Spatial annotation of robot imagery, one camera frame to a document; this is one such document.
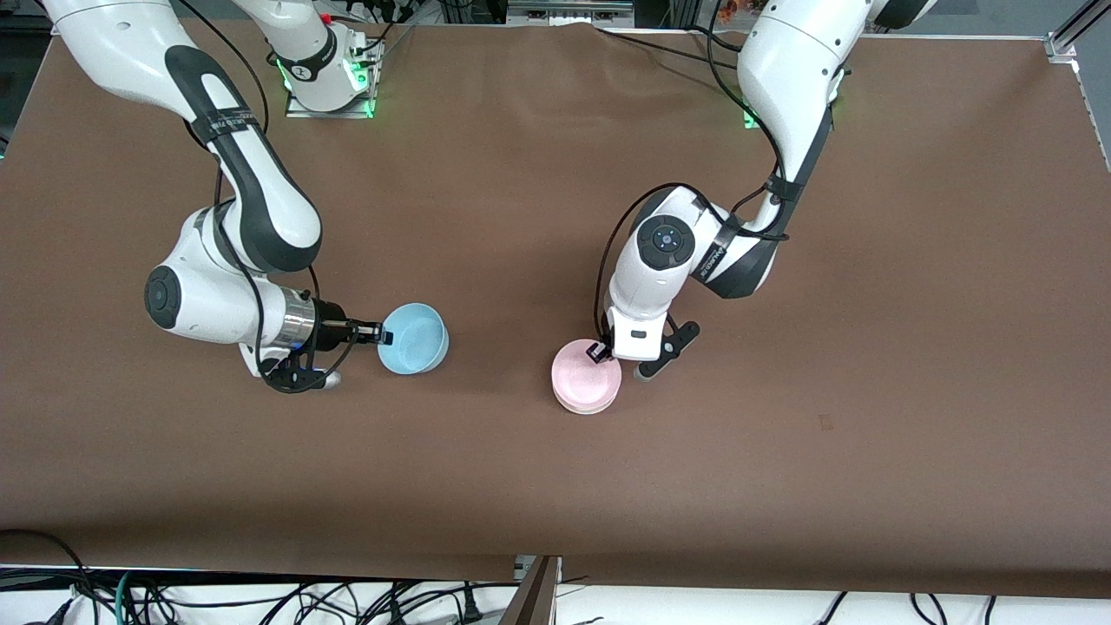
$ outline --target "black cable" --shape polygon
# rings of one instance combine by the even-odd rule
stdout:
[[[507,584],[507,583],[499,583],[499,582],[490,582],[490,583],[484,583],[484,584],[471,584],[470,588],[471,589],[478,589],[478,588],[506,588],[506,587],[516,587],[516,586],[519,586],[519,584]],[[397,616],[397,618],[391,618],[388,623],[386,623],[383,625],[398,625],[402,619],[404,619],[404,617],[407,615],[411,614],[417,608],[419,608],[419,607],[421,607],[421,606],[423,606],[426,604],[432,603],[434,601],[441,599],[443,597],[447,597],[447,596],[451,596],[451,597],[456,598],[456,601],[458,602],[459,598],[456,597],[456,593],[459,593],[462,589],[463,589],[463,586],[459,586],[457,588],[449,588],[449,589],[444,589],[444,591],[429,591],[427,593],[421,593],[419,595],[414,595],[414,596],[410,597],[408,601],[402,602],[400,605],[404,606],[404,605],[412,604],[417,599],[419,599],[421,597],[424,597],[424,596],[428,596],[428,598],[426,598],[422,602],[416,603],[409,609],[406,609],[401,614],[399,614]]]
[[[710,30],[709,28],[701,27],[701,26],[699,26],[697,23],[692,23],[689,27],[687,27],[684,30],[693,30],[694,32],[701,32],[702,34],[709,37],[711,41],[713,41],[718,46],[721,46],[722,48],[729,50],[730,52],[740,52],[741,51],[741,46],[739,46],[737,43],[730,43],[729,41],[725,41],[724,39],[718,37],[717,34],[714,34],[713,31]]]
[[[264,89],[262,89],[262,81],[259,80],[259,74],[254,73],[254,68],[252,68],[251,63],[247,61],[247,57],[244,57],[243,53],[239,51],[239,48],[237,48],[236,44],[232,43],[230,39],[224,37],[223,32],[221,32],[219,28],[217,28],[212,22],[210,22],[208,18],[206,18],[203,14],[201,14],[200,11],[198,11],[192,4],[190,4],[189,0],[178,0],[178,2],[181,2],[182,7],[189,9],[189,12],[197,16],[197,19],[204,22],[204,26],[209,27],[209,30],[216,33],[216,36],[219,37],[220,40],[228,46],[228,48],[231,48],[231,51],[234,52],[237,57],[239,57],[239,60],[243,63],[243,67],[246,67],[247,71],[250,72],[251,80],[254,81],[254,87],[258,88],[259,90],[259,97],[262,98],[262,133],[266,134],[267,131],[270,130],[270,100],[267,99],[267,92]]]
[[[949,618],[945,617],[945,611],[941,608],[941,602],[938,601],[938,597],[933,593],[930,593],[927,596],[930,597],[930,601],[933,602],[934,607],[938,608],[938,615],[941,617],[941,625],[949,625]],[[929,625],[938,625],[938,623],[931,621],[930,617],[927,616],[924,612],[922,612],[922,608],[919,607],[918,593],[910,593],[910,605],[911,607],[914,608],[914,612],[918,613],[919,618],[925,621]]]
[[[220,167],[218,164],[217,165],[217,173],[216,173],[216,190],[213,191],[213,194],[212,194],[212,205],[213,206],[220,205],[220,191],[222,189],[222,185],[223,185],[223,170],[220,169]],[[231,244],[231,236],[229,236],[228,235],[228,231],[224,230],[224,228],[223,228],[223,221],[222,220],[217,219],[217,221],[216,221],[216,229],[217,229],[217,231],[220,232],[220,236],[223,238],[223,242],[228,246],[228,250],[231,251],[231,259],[236,262],[236,266],[243,274],[243,276],[247,278],[247,282],[251,286],[251,292],[254,293],[254,303],[258,306],[258,312],[259,312],[259,323],[258,323],[258,327],[256,329],[256,333],[254,333],[254,366],[258,370],[259,376],[262,379],[262,382],[264,382],[267,384],[267,386],[269,386],[270,389],[272,389],[272,390],[274,390],[274,391],[277,391],[279,393],[284,393],[287,395],[297,395],[297,394],[300,394],[300,393],[304,393],[307,391],[311,391],[313,387],[317,386],[317,384],[320,383],[320,381],[327,381],[328,376],[334,374],[336,371],[339,369],[339,366],[343,364],[343,361],[347,361],[347,357],[351,354],[351,350],[354,349],[356,344],[358,343],[358,341],[357,341],[358,340],[358,335],[359,335],[358,329],[353,327],[353,326],[351,326],[349,324],[348,327],[351,330],[351,336],[349,339],[348,346],[343,350],[343,353],[340,354],[340,357],[337,359],[334,363],[332,363],[332,366],[328,367],[328,370],[324,372],[323,376],[320,380],[318,380],[318,381],[309,381],[308,383],[306,383],[306,384],[303,384],[301,386],[294,386],[292,389],[284,389],[284,387],[278,385],[268,375],[268,372],[263,372],[262,371],[262,357],[259,355],[259,351],[262,350],[262,325],[263,325],[263,322],[266,320],[266,312],[264,312],[263,305],[262,305],[262,293],[259,292],[259,285],[254,282],[254,275],[251,275],[250,269],[247,268],[247,264],[243,263],[243,260],[241,258],[239,258],[239,253],[236,252],[236,248],[232,246],[232,244]],[[317,272],[316,272],[316,270],[312,269],[311,265],[309,266],[309,273],[312,275],[313,288],[318,289],[318,291],[319,291],[319,285],[320,284],[317,282]],[[317,352],[317,336],[319,334],[320,334],[319,332],[313,332],[312,333],[312,340],[311,340],[312,342],[309,344],[309,357],[308,357],[308,362],[309,362],[310,367],[311,367],[311,365],[312,365],[312,363],[314,361],[314,355],[316,355],[316,352]]]
[[[278,599],[278,603],[276,603],[270,608],[270,611],[267,612],[264,616],[262,616],[262,619],[259,621],[259,625],[270,625],[273,622],[274,616],[278,616],[278,613],[281,612],[281,608],[286,607],[286,604],[288,604],[290,601],[292,601],[293,597],[300,595],[308,587],[309,587],[309,584],[301,584],[297,588],[294,588],[292,593],[290,593],[290,594],[286,595],[284,597]]]
[[[97,587],[92,584],[92,581],[89,579],[89,572],[84,567],[84,563],[82,563],[81,558],[77,556],[77,552],[74,552],[64,541],[62,541],[58,536],[54,536],[53,534],[49,534],[47,532],[39,532],[38,530],[19,530],[19,528],[0,530],[0,536],[30,536],[42,541],[48,541],[50,543],[53,543],[56,546],[61,547],[61,550],[66,552],[66,555],[69,556],[71,561],[73,561],[73,565],[77,566],[77,571],[81,575],[81,579],[84,582],[86,589],[90,594],[96,595]],[[96,598],[93,598],[92,602],[92,622],[96,625],[100,624],[100,607],[97,605]]]
[[[848,591],[838,593],[837,598],[834,598],[833,603],[830,604],[830,608],[825,611],[825,617],[819,621],[818,625],[830,625],[830,622],[833,621],[833,615],[837,614],[837,608],[841,607],[841,602],[843,602],[844,597],[848,595]]]
[[[599,32],[601,32],[602,34],[612,37],[614,39],[620,39],[622,41],[628,41],[630,43],[635,43],[638,46],[644,46],[645,48],[653,48],[655,50],[662,50],[664,52],[671,52],[672,54],[679,54],[680,57],[687,57],[688,59],[694,59],[695,61],[707,62],[707,60],[708,60],[705,57],[700,57],[698,54],[692,54],[690,52],[683,52],[682,50],[675,50],[674,48],[668,48],[667,46],[660,46],[659,43],[652,43],[650,41],[643,41],[643,40],[640,40],[640,39],[637,39],[637,38],[633,38],[633,37],[628,37],[625,34],[621,34],[620,32],[610,32],[608,30],[599,30]],[[713,64],[719,65],[719,67],[723,67],[723,68],[728,68],[728,69],[731,69],[733,71],[737,70],[737,65],[731,64],[731,63],[727,63],[727,62],[722,62],[722,61],[713,61]]]
[[[995,609],[995,595],[988,597],[988,608],[983,612],[983,625],[991,625],[991,611]]]
[[[718,0],[718,3],[713,8],[713,13],[710,16],[710,32],[713,32],[713,27],[718,23],[718,11],[720,10],[721,0]],[[718,72],[718,67],[713,62],[713,46],[709,38],[707,38],[705,41],[705,60],[710,64],[710,72],[713,73],[713,79],[718,82],[718,87],[720,87],[721,90],[729,95],[729,99],[732,100],[733,103],[741,107],[741,110],[748,113],[748,115],[760,125],[760,130],[764,133],[768,142],[771,143],[771,150],[775,153],[775,167],[773,168],[773,171],[779,171],[780,175],[783,175],[783,154],[779,151],[779,143],[775,142],[775,138],[771,135],[771,130],[768,130],[768,127],[760,120],[760,115],[752,110],[752,107],[744,103],[744,100],[739,98],[735,93],[733,93],[732,89],[725,85],[725,81],[722,80],[721,73]]]
[[[358,618],[356,618],[354,625],[369,625],[371,621],[373,621],[381,614],[384,614],[383,611],[388,609],[388,603],[390,596],[399,597],[403,593],[412,588],[416,588],[418,585],[420,585],[420,582],[402,582],[398,584],[396,587],[391,587],[386,593],[382,593],[381,595],[378,596],[377,599],[374,599],[370,604],[369,607],[367,607],[367,609]]]

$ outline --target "brown table surface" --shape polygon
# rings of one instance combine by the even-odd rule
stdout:
[[[362,350],[287,397],[154,327],[143,282],[212,159],[56,40],[0,165],[0,526],[97,565],[504,578],[553,553],[593,583],[1111,596],[1111,175],[1040,42],[861,41],[768,283],[691,283],[701,341],[579,417],[549,365],[591,335],[621,211],[671,180],[728,205],[770,168],[705,65],[420,28],[376,119],[294,120],[261,34],[222,26],[322,214],[324,296],[429,302],[451,352],[403,379]]]

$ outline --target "cable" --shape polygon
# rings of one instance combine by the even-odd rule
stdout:
[[[718,23],[718,11],[720,10],[721,10],[721,0],[718,0],[717,6],[714,6],[713,8],[713,13],[711,13],[710,16],[709,31],[711,33],[713,32],[714,24]],[[722,80],[721,73],[718,72],[718,67],[713,62],[713,46],[709,37],[705,40],[705,60],[710,64],[710,72],[713,73],[713,79],[718,82],[718,87],[720,87],[721,90],[724,91],[727,95],[729,95],[730,100],[732,100],[737,105],[741,107],[741,110],[748,113],[749,117],[751,117],[752,120],[760,125],[760,130],[764,133],[764,137],[768,139],[768,142],[771,143],[771,150],[775,153],[775,167],[773,168],[773,171],[779,171],[780,175],[783,175],[784,174],[783,154],[779,151],[779,143],[777,143],[775,138],[771,135],[771,130],[768,130],[768,127],[764,125],[764,123],[760,120],[760,115],[758,115],[755,111],[752,110],[751,107],[744,103],[744,100],[742,100],[735,93],[733,93],[732,89],[725,85],[725,81]]]
[[[833,621],[833,615],[837,614],[837,608],[841,607],[841,602],[843,602],[847,596],[849,596],[849,591],[838,593],[837,598],[833,599],[830,608],[825,611],[825,617],[819,621],[817,625],[830,625],[830,622]]]
[[[717,34],[714,34],[713,31],[710,30],[709,28],[701,27],[701,26],[699,26],[697,23],[692,23],[689,27],[687,27],[684,30],[693,30],[694,32],[701,32],[702,34],[704,34],[708,38],[710,38],[711,41],[713,41],[718,46],[721,46],[722,48],[729,50],[730,52],[740,52],[741,51],[741,46],[739,46],[737,43],[730,43],[729,41],[725,41],[724,39],[718,37]]]
[[[738,201],[737,203],[734,203],[733,208],[729,209],[729,213],[730,214],[737,213],[737,210],[739,208],[741,208],[742,205],[744,205],[744,204],[749,203],[750,201],[752,201],[757,195],[759,195],[763,191],[764,191],[764,187],[763,187],[763,184],[761,184],[760,188],[758,188],[757,190],[752,191],[751,193],[744,195],[743,198],[740,199],[740,201]]]
[[[995,609],[995,599],[998,598],[995,595],[988,597],[988,608],[983,611],[983,625],[991,625],[991,611]]]
[[[66,552],[66,555],[69,556],[71,561],[73,561],[73,565],[77,566],[78,574],[80,574],[81,581],[84,583],[86,591],[90,595],[92,595],[92,597],[90,597],[92,598],[93,602],[92,622],[94,625],[100,625],[100,608],[97,606],[97,598],[96,598],[97,587],[92,584],[92,581],[89,579],[89,573],[84,567],[84,563],[81,562],[81,558],[77,557],[77,552],[70,548],[70,546],[66,544],[64,541],[62,541],[58,536],[54,536],[53,534],[49,534],[47,532],[39,532],[38,530],[19,530],[19,528],[0,530],[0,536],[31,536],[34,538],[41,538],[43,541],[49,541],[54,545],[57,545],[58,547],[61,547],[61,550]]]
[[[121,575],[120,583],[116,585],[116,625],[123,625],[123,591],[128,587],[128,577],[131,577],[130,571]]]
[[[667,46],[660,46],[659,43],[652,43],[650,41],[642,41],[642,40],[635,39],[633,37],[628,37],[625,34],[621,34],[620,32],[610,32],[608,30],[599,30],[599,32],[601,32],[602,34],[605,34],[608,37],[612,37],[614,39],[620,39],[622,41],[628,41],[630,43],[635,43],[638,46],[644,46],[645,48],[653,48],[655,50],[662,50],[664,52],[671,52],[672,54],[679,54],[680,57],[687,57],[688,59],[694,59],[695,61],[707,62],[707,60],[708,60],[705,57],[700,57],[698,54],[692,54],[690,52],[683,52],[682,50],[675,50],[674,48],[668,48]],[[733,71],[737,71],[737,65],[734,65],[734,64],[730,64],[730,63],[722,62],[722,61],[713,61],[713,64],[715,64],[718,67],[723,67],[723,68],[728,68],[728,69],[731,69]]]
[[[216,190],[213,191],[213,196],[212,196],[213,206],[220,205],[220,190],[222,188],[222,184],[223,184],[223,170],[220,169],[219,165],[217,165]],[[254,366],[256,370],[259,372],[259,377],[261,377],[262,382],[264,382],[267,386],[269,386],[270,389],[279,393],[284,393],[287,395],[297,395],[300,393],[304,393],[307,391],[311,391],[320,383],[320,381],[327,381],[328,376],[334,374],[336,371],[339,369],[339,366],[343,364],[343,361],[347,361],[347,357],[351,354],[351,350],[354,349],[356,343],[358,343],[357,342],[359,334],[358,327],[348,324],[348,327],[351,330],[351,336],[349,337],[348,346],[343,350],[343,353],[340,354],[340,357],[337,359],[334,363],[332,363],[332,366],[324,372],[323,376],[320,380],[309,381],[304,385],[294,386],[292,389],[283,389],[279,386],[268,375],[269,372],[262,371],[262,357],[259,354],[259,352],[262,350],[262,326],[263,322],[266,321],[266,312],[263,310],[263,304],[262,304],[262,293],[259,291],[259,285],[258,283],[254,282],[254,276],[251,275],[251,271],[247,268],[247,264],[243,263],[243,260],[239,258],[239,253],[236,251],[236,248],[231,244],[231,236],[228,235],[228,231],[224,230],[223,228],[223,220],[221,219],[216,220],[216,229],[217,231],[220,232],[220,236],[223,239],[223,243],[228,246],[228,250],[231,251],[231,259],[236,262],[236,266],[243,274],[243,276],[247,278],[247,282],[251,286],[251,292],[254,293],[254,303],[258,306],[258,312],[259,312],[259,323],[254,332]],[[313,270],[310,266],[309,273],[312,275],[313,288],[319,288],[319,283],[317,282],[316,270]],[[313,332],[311,340],[312,342],[309,344],[308,362],[310,364],[310,367],[314,361],[317,352],[317,335],[319,334],[320,334],[319,332]]]
[[[516,587],[516,586],[519,586],[519,584],[506,584],[506,583],[499,583],[499,582],[490,582],[490,583],[484,583],[484,584],[470,584],[469,587],[471,589],[478,589],[478,588],[506,588],[506,587]],[[401,614],[399,614],[396,618],[391,618],[388,623],[386,623],[383,625],[398,625],[399,623],[401,623],[401,621],[404,619],[404,617],[407,615],[409,615],[410,613],[412,613],[417,608],[419,608],[419,607],[421,607],[421,606],[423,606],[426,604],[432,603],[434,601],[441,599],[443,597],[447,597],[447,596],[451,596],[451,597],[453,597],[458,602],[459,598],[456,597],[456,593],[461,592],[463,588],[464,588],[463,586],[459,586],[457,588],[450,588],[450,589],[446,589],[446,591],[429,591],[427,593],[421,593],[419,595],[414,595],[414,596],[410,597],[409,599],[407,599],[404,602],[400,602],[399,605],[406,606],[406,605],[412,604],[417,599],[420,599],[421,597],[426,597],[426,596],[428,596],[428,598],[426,598],[422,602],[416,603],[409,609],[402,611]]]
[[[192,4],[190,4],[189,0],[178,0],[178,2],[181,2],[182,7],[189,9],[189,12],[197,16],[197,19],[204,22],[204,26],[209,27],[209,30],[216,33],[216,36],[219,37],[220,40],[228,46],[228,48],[231,48],[231,51],[234,52],[237,57],[239,57],[239,60],[243,63],[243,67],[246,67],[247,71],[250,72],[251,80],[254,81],[254,87],[258,88],[259,90],[259,97],[262,98],[262,133],[266,134],[267,131],[270,130],[270,100],[267,99],[267,92],[264,89],[262,89],[262,81],[259,80],[259,74],[254,73],[254,68],[252,68],[251,63],[247,61],[247,57],[244,57],[243,53],[239,51],[239,48],[237,48],[236,44],[232,43],[230,39],[224,37],[223,32],[221,32],[219,28],[217,28],[212,22],[210,22],[208,18],[206,18],[203,14],[201,14],[200,11],[198,11]]]
[[[934,607],[938,608],[938,615],[941,617],[941,625],[949,625],[949,618],[945,617],[945,611],[941,608],[941,602],[938,601],[938,597],[933,593],[930,593],[927,596],[930,597],[930,601],[933,602]],[[922,612],[922,608],[919,607],[918,593],[910,594],[910,605],[911,607],[914,608],[914,612],[918,613],[919,618],[925,621],[929,625],[938,625],[938,623],[931,621],[930,617],[927,616],[924,612]]]

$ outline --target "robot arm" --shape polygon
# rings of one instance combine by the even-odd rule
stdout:
[[[934,2],[768,3],[738,53],[737,75],[778,147],[779,168],[757,215],[745,223],[717,205],[703,205],[683,188],[659,191],[645,201],[610,279],[605,315],[613,356],[642,362],[660,359],[667,311],[688,275],[725,299],[760,288],[832,127],[830,103],[844,77],[844,60],[864,24],[873,20],[882,27],[902,28]],[[681,241],[678,246],[664,240],[671,230]]]
[[[320,246],[320,218],[223,69],[197,49],[168,0],[47,0],[81,69],[101,88],[181,115],[220,160],[237,201],[224,228],[263,272],[300,271]]]
[[[369,88],[367,36],[324,23],[311,0],[232,0],[273,48],[286,83],[313,111],[346,107]]]
[[[157,325],[188,339],[239,344],[253,375],[293,393],[339,382],[338,374],[299,365],[310,340],[322,352],[343,342],[388,341],[380,325],[348,320],[339,305],[267,279],[312,263],[320,218],[232,81],[193,44],[168,0],[46,0],[46,6],[93,82],[181,115],[234,188],[234,199],[191,214],[169,256],[151,271],[144,295]]]

